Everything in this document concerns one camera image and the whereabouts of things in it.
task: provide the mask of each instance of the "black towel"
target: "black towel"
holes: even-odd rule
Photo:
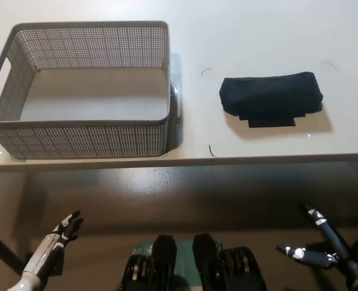
[[[311,72],[265,78],[225,78],[220,97],[226,112],[248,120],[304,116],[320,111],[323,99]]]

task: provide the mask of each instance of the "gray plastic basket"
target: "gray plastic basket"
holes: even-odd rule
[[[18,24],[1,53],[0,71],[6,58],[11,70],[0,95],[0,144],[14,158],[142,157],[166,152],[170,112],[170,51],[166,23]],[[41,70],[97,68],[164,72],[161,84],[167,101],[164,118],[21,120],[34,79],[39,73],[47,72]]]

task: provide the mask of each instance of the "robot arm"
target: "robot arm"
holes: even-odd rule
[[[21,280],[11,291],[40,291],[47,284],[51,271],[55,268],[65,246],[78,238],[74,233],[79,230],[83,218],[79,218],[80,211],[66,217],[41,242],[28,264]]]
[[[318,210],[303,205],[302,213],[320,230],[325,242],[307,248],[279,245],[276,249],[300,264],[320,269],[336,267],[345,276],[348,289],[358,291],[358,259],[351,247]],[[313,250],[319,246],[326,251]]]

